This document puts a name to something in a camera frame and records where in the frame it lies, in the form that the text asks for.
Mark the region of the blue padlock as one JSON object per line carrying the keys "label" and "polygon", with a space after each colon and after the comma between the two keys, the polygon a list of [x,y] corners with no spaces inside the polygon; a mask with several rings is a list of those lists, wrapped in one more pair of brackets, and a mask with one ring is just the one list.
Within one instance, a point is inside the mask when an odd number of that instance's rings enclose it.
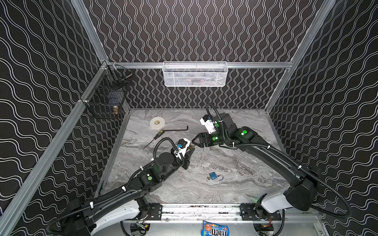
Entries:
{"label": "blue padlock", "polygon": [[223,175],[217,175],[215,172],[211,172],[209,174],[209,177],[211,178],[211,180],[218,180],[218,181],[223,181],[224,177]]}

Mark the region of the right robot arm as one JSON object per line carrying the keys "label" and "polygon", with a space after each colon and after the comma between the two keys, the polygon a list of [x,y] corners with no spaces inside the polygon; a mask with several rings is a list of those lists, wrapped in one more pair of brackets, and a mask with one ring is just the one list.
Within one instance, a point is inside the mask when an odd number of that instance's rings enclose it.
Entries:
{"label": "right robot arm", "polygon": [[[217,116],[204,115],[200,123],[207,130],[193,139],[195,145],[201,148],[220,146],[246,152],[263,161],[287,181],[287,189],[263,194],[259,198],[254,207],[255,216],[258,219],[267,219],[269,214],[287,208],[300,211],[308,211],[312,208],[336,218],[351,217],[352,210],[349,202],[322,181],[314,169],[297,162],[270,145],[251,128],[247,126],[238,128],[228,113]],[[331,212],[313,204],[320,186],[330,190],[343,202],[346,207],[345,213]]]}

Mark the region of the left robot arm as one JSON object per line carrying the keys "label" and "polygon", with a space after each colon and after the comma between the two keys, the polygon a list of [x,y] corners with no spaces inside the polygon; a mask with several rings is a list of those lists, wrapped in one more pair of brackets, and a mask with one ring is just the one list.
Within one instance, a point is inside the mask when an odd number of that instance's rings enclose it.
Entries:
{"label": "left robot arm", "polygon": [[121,187],[92,200],[71,201],[64,213],[46,226],[47,233],[93,236],[124,220],[143,221],[151,211],[145,196],[160,188],[179,168],[188,169],[194,151],[193,145],[187,148],[176,145],[171,151],[154,156]]}

